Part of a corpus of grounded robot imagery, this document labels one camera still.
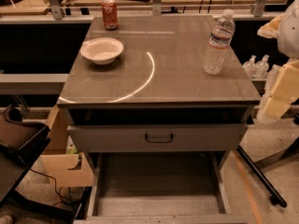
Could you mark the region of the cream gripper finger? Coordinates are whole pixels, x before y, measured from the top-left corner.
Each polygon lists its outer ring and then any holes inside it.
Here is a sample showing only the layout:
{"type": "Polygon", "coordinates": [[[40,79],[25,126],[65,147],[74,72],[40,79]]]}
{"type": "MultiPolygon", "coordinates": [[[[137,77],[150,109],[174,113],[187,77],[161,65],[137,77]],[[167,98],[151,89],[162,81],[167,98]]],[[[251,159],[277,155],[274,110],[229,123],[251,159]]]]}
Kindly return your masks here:
{"type": "Polygon", "coordinates": [[[278,77],[263,107],[271,119],[280,119],[299,98],[299,61],[285,63],[278,69],[278,77]]]}
{"type": "Polygon", "coordinates": [[[273,20],[263,25],[257,32],[258,36],[265,38],[278,38],[279,27],[283,18],[283,14],[276,16],[273,20]]]}

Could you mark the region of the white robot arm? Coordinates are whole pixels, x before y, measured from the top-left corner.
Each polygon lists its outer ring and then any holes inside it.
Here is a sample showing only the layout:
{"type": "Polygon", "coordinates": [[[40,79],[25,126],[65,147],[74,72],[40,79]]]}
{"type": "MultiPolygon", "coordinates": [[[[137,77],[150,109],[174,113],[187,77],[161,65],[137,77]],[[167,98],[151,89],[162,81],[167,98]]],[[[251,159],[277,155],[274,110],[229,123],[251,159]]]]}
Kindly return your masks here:
{"type": "Polygon", "coordinates": [[[257,119],[272,122],[280,119],[299,98],[299,0],[294,0],[283,14],[262,26],[257,35],[275,38],[278,51],[289,58],[269,72],[259,104],[257,119]]]}

